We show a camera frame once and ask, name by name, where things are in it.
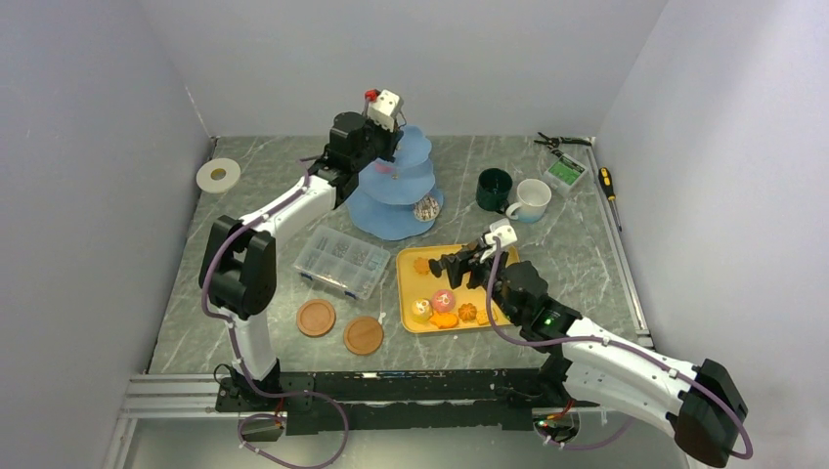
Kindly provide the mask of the purple cupcake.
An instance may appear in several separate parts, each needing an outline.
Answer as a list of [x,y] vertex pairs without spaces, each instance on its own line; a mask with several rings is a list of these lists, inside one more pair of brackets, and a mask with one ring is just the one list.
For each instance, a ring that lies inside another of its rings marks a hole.
[[376,161],[373,164],[373,169],[379,174],[392,174],[395,172],[393,165],[385,164],[379,161]]

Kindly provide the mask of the flower shaped orange cookie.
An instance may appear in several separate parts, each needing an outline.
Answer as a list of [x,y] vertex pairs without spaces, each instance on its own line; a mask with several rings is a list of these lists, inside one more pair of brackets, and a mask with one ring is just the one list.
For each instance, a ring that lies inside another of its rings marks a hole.
[[429,260],[427,258],[417,257],[414,260],[413,267],[419,275],[426,276],[431,273]]

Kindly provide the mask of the white chocolate drizzle donut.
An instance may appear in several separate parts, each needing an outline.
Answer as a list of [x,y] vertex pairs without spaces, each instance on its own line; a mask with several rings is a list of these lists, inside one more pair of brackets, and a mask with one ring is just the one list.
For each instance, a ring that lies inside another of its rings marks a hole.
[[425,195],[413,206],[414,217],[419,222],[430,222],[437,218],[441,211],[441,204],[431,194]]

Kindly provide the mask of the yellow cupcake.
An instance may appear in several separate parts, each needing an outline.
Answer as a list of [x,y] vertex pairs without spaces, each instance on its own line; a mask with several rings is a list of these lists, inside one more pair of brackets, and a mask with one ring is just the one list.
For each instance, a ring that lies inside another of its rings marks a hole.
[[431,302],[427,298],[418,298],[411,304],[412,320],[417,323],[429,322],[433,315]]

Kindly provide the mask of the blue three-tier cake stand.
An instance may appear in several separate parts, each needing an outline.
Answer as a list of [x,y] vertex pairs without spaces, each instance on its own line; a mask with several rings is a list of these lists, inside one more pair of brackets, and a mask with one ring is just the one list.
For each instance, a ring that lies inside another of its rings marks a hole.
[[431,141],[416,126],[403,128],[403,138],[395,152],[392,174],[379,174],[373,163],[359,175],[358,188],[346,200],[352,223],[357,229],[386,241],[396,241],[430,230],[435,220],[419,222],[413,206],[425,195],[437,198],[443,208],[444,195],[438,189],[430,156]]

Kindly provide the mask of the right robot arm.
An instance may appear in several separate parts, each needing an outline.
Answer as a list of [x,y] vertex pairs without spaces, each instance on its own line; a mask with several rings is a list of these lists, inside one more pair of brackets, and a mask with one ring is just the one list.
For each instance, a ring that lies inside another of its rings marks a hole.
[[474,241],[429,260],[428,269],[451,288],[485,288],[485,306],[498,306],[518,327],[514,344],[547,355],[538,382],[545,402],[609,406],[663,431],[710,467],[752,457],[748,408],[724,365],[672,359],[623,339],[553,299],[531,262],[507,259],[499,244]]

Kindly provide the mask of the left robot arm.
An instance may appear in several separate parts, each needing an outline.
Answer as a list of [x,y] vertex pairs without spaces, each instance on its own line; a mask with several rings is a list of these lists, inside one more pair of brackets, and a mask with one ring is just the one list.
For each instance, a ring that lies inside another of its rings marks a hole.
[[359,175],[380,158],[394,161],[402,137],[398,111],[339,113],[321,155],[297,184],[240,219],[218,218],[206,245],[199,285],[201,307],[222,320],[234,351],[233,375],[244,379],[242,397],[258,410],[281,396],[280,365],[264,310],[278,284],[277,241],[342,205],[359,186]]

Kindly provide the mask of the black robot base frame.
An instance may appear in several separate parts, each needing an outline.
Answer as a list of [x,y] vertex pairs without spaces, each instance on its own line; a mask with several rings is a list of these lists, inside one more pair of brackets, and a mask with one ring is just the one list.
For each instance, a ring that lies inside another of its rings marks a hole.
[[217,383],[218,412],[279,414],[290,436],[343,428],[528,431],[535,416],[575,412],[564,390],[545,383],[533,368],[284,371],[279,385],[268,385],[264,394],[237,372]]

